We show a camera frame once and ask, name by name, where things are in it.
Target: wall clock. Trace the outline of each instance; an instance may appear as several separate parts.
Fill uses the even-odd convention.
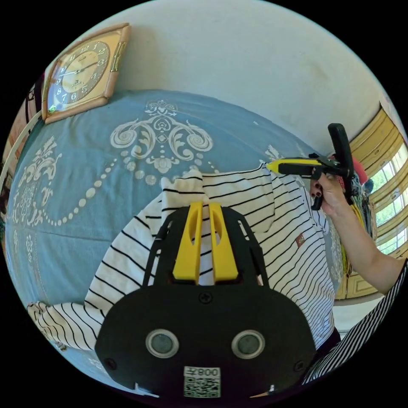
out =
[[[56,59],[42,94],[46,124],[108,102],[129,35],[128,23],[114,25],[75,43]]]

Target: window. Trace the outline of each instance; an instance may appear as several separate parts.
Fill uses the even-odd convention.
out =
[[[408,203],[408,188],[399,195],[391,204],[376,214],[377,227],[390,221],[395,217]]]
[[[403,230],[398,234],[398,236],[390,239],[388,242],[385,242],[385,244],[382,244],[378,247],[378,249],[383,253],[383,254],[391,254],[391,252],[396,251],[402,244],[405,244],[405,242],[408,241],[408,228]]]
[[[403,167],[408,160],[408,149],[405,143],[401,145],[397,154],[380,171],[371,178],[374,188],[371,193],[376,192],[384,184],[390,181]]]

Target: screw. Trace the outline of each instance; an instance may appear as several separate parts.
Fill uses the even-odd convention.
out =
[[[116,361],[111,358],[105,358],[105,365],[107,365],[111,370],[116,370],[116,368],[118,367]]]
[[[304,368],[304,366],[305,366],[305,363],[304,363],[302,360],[301,360],[301,361],[298,361],[298,362],[295,364],[295,366],[293,367],[293,371],[296,371],[296,372],[302,371],[303,368]]]
[[[213,301],[213,295],[209,292],[202,292],[200,293],[198,300],[204,305],[207,305]]]

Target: small tag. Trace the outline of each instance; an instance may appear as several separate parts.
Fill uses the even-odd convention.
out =
[[[297,243],[297,247],[300,248],[305,242],[305,238],[303,238],[303,234],[300,234],[297,238],[296,238],[296,243]]]

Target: wooden clock frame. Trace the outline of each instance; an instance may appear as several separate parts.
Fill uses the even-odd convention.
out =
[[[81,105],[74,106],[73,108],[68,108],[66,110],[52,113],[50,114],[48,112],[48,93],[49,93],[49,88],[51,84],[51,79],[55,70],[55,67],[59,63],[61,57],[65,54],[70,53],[74,49],[78,48],[82,43],[88,42],[92,40],[93,38],[99,37],[100,35],[110,33],[112,31],[116,30],[122,30],[121,36],[119,38],[118,45],[113,53],[112,56],[112,62],[110,64],[109,68],[109,75],[108,79],[106,81],[106,86],[103,94],[101,94],[99,97],[96,97],[95,99],[92,99],[88,102],[85,102]],[[122,23],[122,24],[116,24],[112,25],[111,27],[104,28],[102,30],[96,31],[86,37],[84,37],[80,41],[76,41],[71,47],[68,49],[64,50],[62,53],[59,54],[59,56],[55,59],[48,76],[45,80],[45,85],[42,93],[42,104],[41,104],[41,116],[42,119],[44,120],[45,124],[56,122],[61,119],[68,118],[73,115],[77,115],[78,113],[88,111],[90,109],[97,108],[99,106],[103,106],[108,102],[108,99],[113,95],[113,91],[115,88],[115,83],[117,81],[118,75],[119,75],[119,62],[120,58],[122,56],[123,50],[126,46],[126,43],[129,39],[130,36],[130,24],[129,23]]]

